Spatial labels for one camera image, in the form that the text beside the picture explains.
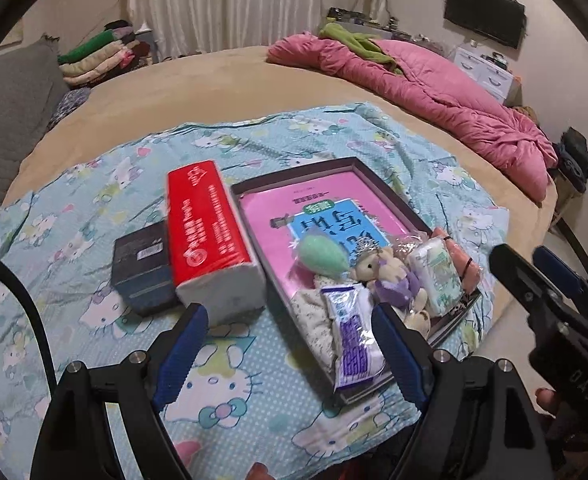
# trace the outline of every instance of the blue packet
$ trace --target blue packet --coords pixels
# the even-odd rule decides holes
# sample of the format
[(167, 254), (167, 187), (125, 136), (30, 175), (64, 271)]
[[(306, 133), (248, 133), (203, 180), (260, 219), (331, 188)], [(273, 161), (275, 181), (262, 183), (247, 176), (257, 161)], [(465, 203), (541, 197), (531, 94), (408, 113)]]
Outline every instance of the blue packet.
[(371, 328), (374, 307), (369, 290), (357, 283), (321, 289), (336, 347), (334, 390), (369, 381), (385, 368)]

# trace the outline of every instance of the pink blanket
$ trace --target pink blanket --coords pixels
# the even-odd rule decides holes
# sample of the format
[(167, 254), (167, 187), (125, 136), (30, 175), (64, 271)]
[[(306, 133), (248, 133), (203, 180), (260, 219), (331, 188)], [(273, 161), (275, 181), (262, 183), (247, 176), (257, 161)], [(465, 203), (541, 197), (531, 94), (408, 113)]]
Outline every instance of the pink blanket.
[(267, 60), (319, 69), (372, 90), (392, 103), (449, 131), (502, 171), (534, 202), (542, 202), (547, 168), (556, 154), (536, 124), (494, 100), (457, 66), (433, 52), (403, 41), (375, 40), (394, 57), (405, 76), (360, 59), (344, 44), (296, 34), (277, 41)]

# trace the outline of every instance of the gray cushion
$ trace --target gray cushion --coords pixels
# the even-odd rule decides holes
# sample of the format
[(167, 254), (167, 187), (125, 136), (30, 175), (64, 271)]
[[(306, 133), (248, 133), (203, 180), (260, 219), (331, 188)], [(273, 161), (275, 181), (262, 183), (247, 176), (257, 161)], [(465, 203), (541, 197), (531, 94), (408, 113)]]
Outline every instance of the gray cushion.
[(42, 38), (0, 56), (0, 204), (68, 91), (57, 50), (58, 41)]

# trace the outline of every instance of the teddy bear keychain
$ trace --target teddy bear keychain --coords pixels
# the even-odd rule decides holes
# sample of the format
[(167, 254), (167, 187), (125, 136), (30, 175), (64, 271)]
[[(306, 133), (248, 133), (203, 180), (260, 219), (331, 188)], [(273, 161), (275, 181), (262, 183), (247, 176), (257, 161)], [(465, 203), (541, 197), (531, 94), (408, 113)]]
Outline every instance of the teddy bear keychain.
[(427, 338), (431, 324), (426, 310), (427, 291), (402, 260), (394, 257), (392, 247), (379, 247), (372, 239), (360, 237), (357, 261), (349, 276), (367, 282), (367, 288), (382, 303), (389, 303), (407, 328)]

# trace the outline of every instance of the wall-mounted tv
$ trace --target wall-mounted tv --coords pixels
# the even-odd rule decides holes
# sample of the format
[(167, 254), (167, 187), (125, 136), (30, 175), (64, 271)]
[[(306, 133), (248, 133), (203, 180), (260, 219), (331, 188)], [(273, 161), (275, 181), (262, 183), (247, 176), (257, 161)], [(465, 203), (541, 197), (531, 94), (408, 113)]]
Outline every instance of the wall-mounted tv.
[(446, 0), (445, 15), (498, 43), (518, 48), (525, 29), (525, 7), (516, 0)]

